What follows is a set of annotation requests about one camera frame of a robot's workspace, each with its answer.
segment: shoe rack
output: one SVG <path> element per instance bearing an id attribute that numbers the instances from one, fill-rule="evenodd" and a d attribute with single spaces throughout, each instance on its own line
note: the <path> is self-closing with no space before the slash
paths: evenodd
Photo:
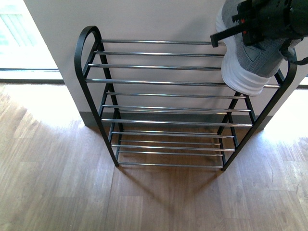
<path id="1" fill-rule="evenodd" d="M 90 54 L 84 59 L 84 44 L 89 35 L 94 36 L 94 43 Z M 113 77 L 111 69 L 142 69 L 142 70 L 168 70 L 172 73 L 177 71 L 203 71 L 207 73 L 219 72 L 220 67 L 186 66 L 186 65 L 151 65 L 151 64 L 129 64 L 130 57 L 157 58 L 168 56 L 170 59 L 183 57 L 202 57 L 204 59 L 222 58 L 221 54 L 203 54 L 195 52 L 123 52 L 106 51 L 107 43 L 112 44 L 143 44 L 144 46 L 165 44 L 166 46 L 211 46 L 210 42 L 203 41 L 156 41 L 156 40 L 110 40 L 102 39 L 96 26 L 88 26 L 81 32 L 76 46 L 75 71 L 89 104 L 90 110 L 99 128 L 99 131 L 106 144 L 107 150 L 115 166 L 165 166 L 165 167 L 206 167 L 226 170 L 237 154 L 242 150 L 250 137 L 262 124 L 273 106 L 278 102 L 284 92 L 291 85 L 295 74 L 296 65 L 289 63 L 286 77 L 279 71 L 275 75 L 277 84 L 266 85 L 265 88 L 275 89 L 272 98 L 259 116 L 255 115 L 250 97 L 234 92 L 231 95 L 199 94 L 195 93 L 194 87 L 204 88 L 227 88 L 223 82 L 195 82 L 187 79 L 183 81 L 158 81 L 152 75 L 145 75 L 140 78 Z M 125 64 L 110 64 L 109 56 L 126 57 Z M 101 70 L 101 74 L 95 78 L 89 78 L 90 70 L 95 68 Z M 90 85 L 100 85 L 102 89 L 101 102 L 96 107 Z M 144 92 L 143 86 L 147 85 L 157 88 L 164 86 L 172 87 L 170 92 Z M 133 102 L 132 105 L 123 105 L 121 99 L 129 97 L 126 102 Z M 184 102 L 185 99 L 198 99 L 207 102 L 224 100 L 229 105 L 226 108 L 207 108 L 168 106 L 144 106 L 136 105 L 140 98 L 151 99 L 152 102 L 160 103 L 164 99 L 174 99 L 177 102 Z M 243 101 L 244 109 L 236 108 L 238 102 Z M 234 122 L 234 114 L 249 116 L 249 123 Z M 203 120 L 192 120 L 195 117 Z M 238 131 L 244 135 L 239 138 Z"/>

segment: metal shoe rack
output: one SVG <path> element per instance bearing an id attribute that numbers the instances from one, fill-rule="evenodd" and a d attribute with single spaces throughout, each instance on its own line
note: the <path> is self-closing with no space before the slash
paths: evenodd
<path id="1" fill-rule="evenodd" d="M 88 35 L 93 34 L 95 41 L 90 51 L 85 64 L 82 64 L 82 52 L 84 49 L 85 41 Z M 95 118 L 97 126 L 105 141 L 109 154 L 115 164 L 119 165 L 141 165 L 141 166 L 179 166 L 179 167 L 208 167 L 208 168 L 221 168 L 226 170 L 233 159 L 241 151 L 249 138 L 257 130 L 257 128 L 264 121 L 273 106 L 281 98 L 284 92 L 291 85 L 295 74 L 296 65 L 289 63 L 289 69 L 286 78 L 279 71 L 275 78 L 277 84 L 266 85 L 266 88 L 276 89 L 275 94 L 269 100 L 268 104 L 262 113 L 256 117 L 253 106 L 249 96 L 242 95 L 238 92 L 233 92 L 234 95 L 207 95 L 196 94 L 194 91 L 190 93 L 183 93 L 183 87 L 204 87 L 204 89 L 212 87 L 227 87 L 222 82 L 207 82 L 206 78 L 203 82 L 193 81 L 157 81 L 155 79 L 148 79 L 144 77 L 143 80 L 136 79 L 119 79 L 112 78 L 110 68 L 134 68 L 134 69 L 164 69 L 164 70 L 191 70 L 191 71 L 220 71 L 220 67 L 204 67 L 204 66 L 182 66 L 182 65 L 134 65 L 134 64 L 109 64 L 107 56 L 150 56 L 150 57 L 204 57 L 211 59 L 213 57 L 222 57 L 219 54 L 197 54 L 197 53 L 157 53 L 157 52 L 118 52 L 118 51 L 105 51 L 104 44 L 106 43 L 129 43 L 129 44 L 166 44 L 166 45 L 211 45 L 210 42 L 191 42 L 191 41 L 149 41 L 149 40 L 105 40 L 102 39 L 101 34 L 96 26 L 86 27 L 80 34 L 76 53 L 75 53 L 75 71 L 77 78 L 80 82 L 82 90 L 86 96 L 87 102 L 90 106 L 91 112 Z M 96 56 L 99 56 L 99 64 L 94 64 L 93 61 Z M 91 69 L 102 68 L 104 78 L 88 78 Z M 97 109 L 89 90 L 90 84 L 103 84 L 104 91 L 99 108 Z M 144 85 L 152 86 L 172 86 L 176 88 L 177 92 L 132 92 L 125 90 L 118 92 L 116 89 L 118 85 L 138 85 L 138 89 L 142 89 Z M 144 105 L 121 105 L 118 104 L 120 97 L 133 97 L 135 102 L 138 102 L 140 97 L 157 98 L 157 101 L 172 97 L 178 101 L 185 98 L 204 99 L 207 101 L 225 100 L 229 101 L 229 107 L 226 109 L 220 108 L 195 108 L 195 107 L 156 107 Z M 236 109 L 238 101 L 244 101 L 245 109 Z M 105 118 L 106 108 L 112 108 L 113 112 L 110 118 Z M 136 115 L 136 118 L 125 118 L 126 113 Z M 249 115 L 251 123 L 234 123 L 234 113 L 245 113 Z M 153 115 L 150 119 L 142 119 L 141 115 Z M 155 115 L 165 114 L 170 118 L 178 115 L 184 115 L 181 118 L 189 118 L 191 115 L 198 114 L 207 118 L 208 115 L 222 116 L 220 122 L 200 122 L 200 121 L 177 121 L 174 119 L 160 120 L 156 119 Z M 106 123 L 109 123 L 110 129 L 105 129 Z M 244 137 L 239 138 L 237 129 L 245 128 L 246 134 Z M 232 147 L 225 147 L 224 144 L 230 143 Z M 155 155 L 154 163 L 151 162 L 153 158 L 148 156 Z M 178 160 L 184 160 L 184 163 L 179 163 Z"/>

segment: white wall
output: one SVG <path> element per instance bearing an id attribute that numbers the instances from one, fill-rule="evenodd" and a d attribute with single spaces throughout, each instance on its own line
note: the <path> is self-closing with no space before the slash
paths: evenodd
<path id="1" fill-rule="evenodd" d="M 25 3 L 37 24 L 62 76 L 73 96 L 76 106 L 81 112 L 90 111 L 87 106 L 85 97 L 78 84 L 74 71 L 74 52 L 77 38 L 81 30 L 90 25 L 96 25 L 104 39 L 155 39 L 155 40 L 210 40 L 210 35 L 215 33 L 215 17 L 223 4 L 224 0 L 25 0 Z M 304 57 L 308 52 L 308 43 L 304 40 L 297 47 L 298 56 Z M 133 49 L 134 46 L 125 47 L 125 50 Z M 167 49 L 166 46 L 160 46 L 161 51 Z M 206 52 L 206 48 L 187 48 L 181 47 L 184 51 L 189 52 Z M 126 60 L 126 58 L 115 59 L 115 62 L 122 62 L 132 64 L 143 59 Z M 165 64 L 168 60 L 156 61 L 154 64 Z M 212 65 L 219 65 L 220 61 L 211 61 Z M 204 61 L 192 59 L 187 65 L 203 65 Z M 151 73 L 144 73 L 141 70 L 112 70 L 112 75 L 117 77 L 124 74 L 126 77 L 133 77 L 133 79 L 141 79 L 144 75 L 151 75 Z M 274 112 L 280 107 L 285 99 L 292 93 L 298 83 L 308 73 L 307 66 L 299 67 L 296 76 L 296 81 L 289 89 L 279 106 L 272 111 Z M 204 81 L 204 73 L 195 72 L 196 76 L 190 77 L 195 81 Z M 183 74 L 173 71 L 158 71 L 158 79 L 164 80 L 187 80 L 186 72 Z M 206 77 L 210 81 L 212 77 L 221 79 L 218 73 L 210 73 L 210 77 Z M 99 102 L 101 97 L 101 90 L 103 86 L 91 86 L 96 102 Z M 163 89 L 163 91 L 172 92 L 172 88 Z M 205 89 L 197 88 L 196 92 L 202 93 Z M 211 89 L 210 91 L 222 91 L 222 94 L 228 94 L 228 89 Z M 259 114 L 263 108 L 266 100 L 273 95 L 272 90 L 264 90 L 262 96 L 255 97 L 253 103 L 256 106 L 256 113 Z M 152 104 L 149 98 L 142 102 L 144 104 Z M 204 102 L 199 100 L 187 99 L 184 101 L 174 101 L 174 99 L 164 99 L 165 105 L 172 104 L 173 106 L 183 105 L 188 103 L 190 106 L 200 106 Z M 224 102 L 215 103 L 217 106 L 224 106 Z"/>

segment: sneaker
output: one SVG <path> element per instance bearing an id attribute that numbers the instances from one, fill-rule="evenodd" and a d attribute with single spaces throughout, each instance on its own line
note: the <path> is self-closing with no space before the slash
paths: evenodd
<path id="1" fill-rule="evenodd" d="M 226 0 L 216 18 L 218 32 L 238 25 L 232 21 L 232 16 L 238 14 L 237 5 L 241 2 L 243 0 Z M 245 46 L 240 33 L 223 41 L 227 46 L 221 67 L 224 82 L 242 94 L 259 95 L 283 61 L 279 49 L 286 39 L 267 38 L 258 44 Z"/>

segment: metal rod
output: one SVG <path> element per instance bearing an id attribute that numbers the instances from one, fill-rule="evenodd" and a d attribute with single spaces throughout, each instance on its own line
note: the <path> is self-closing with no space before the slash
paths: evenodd
<path id="1" fill-rule="evenodd" d="M 87 83 L 115 83 L 115 84 L 200 86 L 200 87 L 226 87 L 227 86 L 225 83 L 142 81 L 142 80 L 119 80 L 119 79 L 86 79 L 86 82 Z"/>
<path id="2" fill-rule="evenodd" d="M 119 150 L 119 153 L 160 154 L 160 155 L 222 156 L 222 154 L 199 154 L 199 153 L 163 153 L 163 152 L 138 152 L 138 151 L 122 151 L 122 150 Z"/>
<path id="3" fill-rule="evenodd" d="M 179 45 L 209 45 L 211 42 L 204 41 L 162 41 L 162 40 L 123 40 L 123 39 L 102 39 L 105 43 L 151 43 L 151 44 L 179 44 Z"/>
<path id="4" fill-rule="evenodd" d="M 134 119 L 102 119 L 102 121 L 114 122 L 114 123 L 131 123 L 131 124 L 175 124 L 175 125 L 244 127 L 244 128 L 252 127 L 251 124 L 230 124 L 230 123 L 210 123 L 210 122 L 154 121 L 154 120 L 134 120 Z"/>
<path id="5" fill-rule="evenodd" d="M 115 52 L 95 51 L 99 55 L 142 55 L 142 56 L 176 56 L 176 57 L 201 57 L 201 58 L 223 58 L 224 54 L 193 54 L 193 53 L 154 53 L 154 52 Z"/>
<path id="6" fill-rule="evenodd" d="M 114 134 L 122 135 L 147 135 L 147 136 L 175 136 L 175 137 L 205 137 L 205 138 L 233 138 L 233 136 L 217 135 L 215 133 L 192 133 L 192 132 L 164 132 L 164 131 L 113 131 Z"/>
<path id="7" fill-rule="evenodd" d="M 223 166 L 144 164 L 144 163 L 133 163 L 133 162 L 119 162 L 119 164 L 120 164 L 120 165 L 140 165 L 140 166 L 161 166 L 161 167 L 203 167 L 203 168 L 223 168 Z"/>
<path id="8" fill-rule="evenodd" d="M 139 146 L 139 145 L 126 145 L 126 144 L 112 144 L 113 147 L 120 148 L 149 148 L 149 149 L 174 149 L 174 150 L 199 150 L 211 152 L 234 152 L 234 149 L 220 149 L 220 148 L 188 148 L 188 147 L 170 147 L 170 146 Z"/>
<path id="9" fill-rule="evenodd" d="M 171 143 L 171 144 L 191 144 L 191 145 L 220 145 L 220 143 L 200 143 L 200 142 L 167 142 L 167 141 L 129 141 L 121 140 L 122 142 L 133 143 Z"/>
<path id="10" fill-rule="evenodd" d="M 186 95 L 186 94 L 154 94 L 154 93 L 121 93 L 107 92 L 107 95 L 118 96 L 158 96 L 158 97 L 182 97 L 182 98 L 207 98 L 207 99 L 245 99 L 245 96 L 223 96 L 223 95 Z"/>
<path id="11" fill-rule="evenodd" d="M 194 111 L 168 111 L 168 110 L 135 110 L 135 109 L 121 109 L 121 112 L 138 112 L 138 113 L 166 113 L 166 114 L 181 114 L 181 115 L 226 115 L 225 112 L 194 112 Z"/>
<path id="12" fill-rule="evenodd" d="M 176 110 L 176 111 L 207 111 L 207 112 L 250 112 L 249 109 L 223 109 L 223 108 L 189 108 L 189 107 L 145 107 L 145 106 L 122 106 L 122 105 L 106 105 L 107 108 L 118 109 L 149 109 L 149 110 Z"/>
<path id="13" fill-rule="evenodd" d="M 163 70 L 190 70 L 190 71 L 221 71 L 220 67 L 205 66 L 145 66 L 127 64 L 88 64 L 90 67 L 99 68 L 128 68 L 128 69 L 163 69 Z"/>

